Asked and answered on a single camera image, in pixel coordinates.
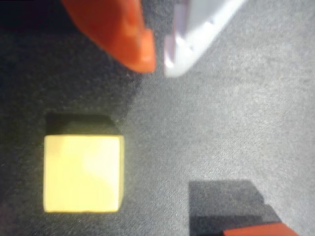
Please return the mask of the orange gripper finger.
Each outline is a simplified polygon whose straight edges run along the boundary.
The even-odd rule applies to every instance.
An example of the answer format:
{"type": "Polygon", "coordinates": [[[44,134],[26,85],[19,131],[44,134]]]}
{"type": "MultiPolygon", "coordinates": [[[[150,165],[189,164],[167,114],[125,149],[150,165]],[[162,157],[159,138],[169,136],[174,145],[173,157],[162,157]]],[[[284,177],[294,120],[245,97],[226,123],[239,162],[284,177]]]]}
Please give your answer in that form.
{"type": "Polygon", "coordinates": [[[128,69],[156,68],[153,31],[145,26],[139,0],[64,0],[75,26],[128,69]]]}

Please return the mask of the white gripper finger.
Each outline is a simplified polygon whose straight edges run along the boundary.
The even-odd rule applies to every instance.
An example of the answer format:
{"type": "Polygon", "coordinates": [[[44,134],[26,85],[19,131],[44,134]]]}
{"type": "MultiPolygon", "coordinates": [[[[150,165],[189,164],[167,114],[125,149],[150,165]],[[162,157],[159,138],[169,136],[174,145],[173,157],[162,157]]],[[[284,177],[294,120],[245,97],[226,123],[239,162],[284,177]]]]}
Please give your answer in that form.
{"type": "Polygon", "coordinates": [[[176,78],[188,72],[245,3],[245,0],[176,3],[172,31],[164,39],[164,75],[176,78]]]}

